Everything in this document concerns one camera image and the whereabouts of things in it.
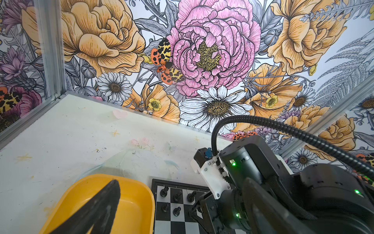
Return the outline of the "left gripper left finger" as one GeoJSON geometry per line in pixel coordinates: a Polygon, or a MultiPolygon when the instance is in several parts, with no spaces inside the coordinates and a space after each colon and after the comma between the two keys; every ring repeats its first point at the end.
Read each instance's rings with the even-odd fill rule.
{"type": "Polygon", "coordinates": [[[109,234],[112,230],[120,201],[118,180],[111,180],[95,196],[66,221],[56,227],[53,234],[109,234]]]}

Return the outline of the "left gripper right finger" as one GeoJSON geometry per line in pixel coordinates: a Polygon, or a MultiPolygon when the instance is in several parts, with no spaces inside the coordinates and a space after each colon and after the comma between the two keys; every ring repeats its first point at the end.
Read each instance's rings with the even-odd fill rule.
{"type": "Polygon", "coordinates": [[[313,234],[251,178],[243,183],[243,202],[253,234],[313,234]]]}

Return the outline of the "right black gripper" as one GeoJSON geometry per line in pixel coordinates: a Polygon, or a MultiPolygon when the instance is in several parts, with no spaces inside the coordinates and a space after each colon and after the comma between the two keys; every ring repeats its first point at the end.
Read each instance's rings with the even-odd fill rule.
{"type": "Polygon", "coordinates": [[[195,153],[191,166],[209,190],[196,199],[190,216],[208,234],[250,234],[242,193],[250,154],[243,147],[222,154],[220,159],[209,148],[195,153]]]}

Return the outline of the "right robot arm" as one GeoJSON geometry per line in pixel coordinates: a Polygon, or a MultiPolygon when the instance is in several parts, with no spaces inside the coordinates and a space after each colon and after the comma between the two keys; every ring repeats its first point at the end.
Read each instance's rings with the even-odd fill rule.
{"type": "Polygon", "coordinates": [[[260,136],[235,141],[218,154],[226,182],[209,157],[194,160],[209,185],[190,209],[208,234],[371,234],[374,190],[331,164],[291,174],[260,136]]]}

